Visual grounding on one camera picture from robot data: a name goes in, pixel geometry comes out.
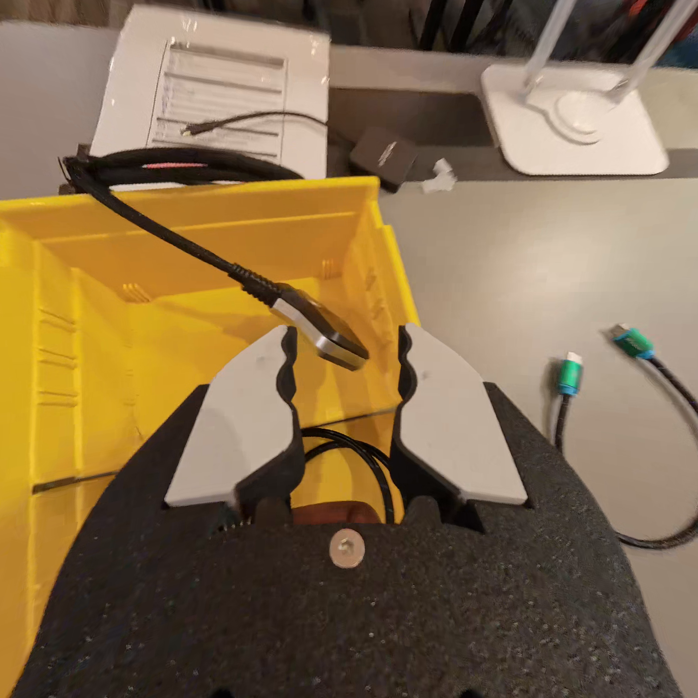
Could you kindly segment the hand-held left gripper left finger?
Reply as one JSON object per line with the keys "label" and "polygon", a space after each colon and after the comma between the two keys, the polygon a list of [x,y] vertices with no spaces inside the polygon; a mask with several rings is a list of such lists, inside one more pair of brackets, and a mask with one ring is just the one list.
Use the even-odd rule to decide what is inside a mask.
{"label": "hand-held left gripper left finger", "polygon": [[165,494],[170,508],[286,501],[305,471],[292,400],[297,330],[278,326],[231,359],[209,384]]}

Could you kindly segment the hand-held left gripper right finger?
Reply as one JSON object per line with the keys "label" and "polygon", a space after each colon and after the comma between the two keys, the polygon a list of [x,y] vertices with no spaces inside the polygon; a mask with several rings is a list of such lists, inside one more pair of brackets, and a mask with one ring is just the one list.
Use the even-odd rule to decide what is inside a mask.
{"label": "hand-held left gripper right finger", "polygon": [[528,493],[480,374],[412,322],[398,331],[390,475],[408,504],[524,504]]}

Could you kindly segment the black braided cable green plugs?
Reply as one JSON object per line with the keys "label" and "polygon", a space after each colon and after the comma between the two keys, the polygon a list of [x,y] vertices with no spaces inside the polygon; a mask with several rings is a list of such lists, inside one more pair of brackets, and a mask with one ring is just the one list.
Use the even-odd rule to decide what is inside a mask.
{"label": "black braided cable green plugs", "polygon": [[[617,324],[610,328],[608,337],[612,344],[635,362],[644,362],[670,386],[690,411],[697,415],[697,397],[685,387],[667,365],[658,358],[655,346],[636,327]],[[568,352],[558,370],[556,391],[559,404],[556,413],[553,444],[561,454],[564,451],[565,427],[572,399],[579,394],[583,374],[583,360],[574,352]],[[614,531],[615,538],[624,546],[645,551],[668,551],[697,540],[697,515],[679,531],[655,539],[640,539]]]}
{"label": "black braided cable green plugs", "polygon": [[395,524],[395,504],[387,477],[389,458],[385,453],[368,442],[358,440],[345,433],[327,429],[326,427],[308,426],[302,428],[301,436],[303,439],[320,440],[317,445],[304,452],[306,464],[332,450],[340,449],[351,451],[361,458],[371,470],[378,484],[385,513],[385,523],[388,525]]}

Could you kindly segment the yellow plastic bin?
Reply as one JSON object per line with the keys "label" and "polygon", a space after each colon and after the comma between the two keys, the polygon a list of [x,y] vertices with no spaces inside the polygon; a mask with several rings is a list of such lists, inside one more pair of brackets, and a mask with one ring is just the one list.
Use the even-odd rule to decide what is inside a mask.
{"label": "yellow plastic bin", "polygon": [[[119,197],[344,319],[351,372],[303,338],[302,426],[399,401],[398,327],[419,323],[373,178],[142,190]],[[24,668],[77,532],[114,474],[198,386],[280,323],[225,274],[89,196],[1,202],[1,696]]]}

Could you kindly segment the small white clip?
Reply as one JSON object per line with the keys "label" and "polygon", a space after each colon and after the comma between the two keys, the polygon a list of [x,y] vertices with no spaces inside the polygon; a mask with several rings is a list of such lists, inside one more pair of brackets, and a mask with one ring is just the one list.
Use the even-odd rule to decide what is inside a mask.
{"label": "small white clip", "polygon": [[425,194],[449,192],[457,182],[458,179],[450,163],[446,159],[439,159],[433,166],[433,177],[425,179],[421,187]]}

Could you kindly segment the small black box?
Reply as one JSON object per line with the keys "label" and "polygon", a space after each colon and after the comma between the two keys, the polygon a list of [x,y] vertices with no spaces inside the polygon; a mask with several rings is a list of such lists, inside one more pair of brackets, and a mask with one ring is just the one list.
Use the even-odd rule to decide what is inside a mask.
{"label": "small black box", "polygon": [[348,156],[356,176],[376,177],[381,189],[397,193],[417,160],[417,146],[383,127],[368,127]]}

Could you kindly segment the white lamp base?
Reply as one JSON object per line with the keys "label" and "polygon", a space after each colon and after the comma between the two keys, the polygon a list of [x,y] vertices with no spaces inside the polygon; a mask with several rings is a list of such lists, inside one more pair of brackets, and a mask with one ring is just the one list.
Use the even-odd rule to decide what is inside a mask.
{"label": "white lamp base", "polygon": [[637,89],[697,11],[674,1],[630,67],[546,64],[575,1],[557,1],[524,65],[491,64],[481,76],[486,115],[506,162],[534,177],[653,176],[668,155]]}

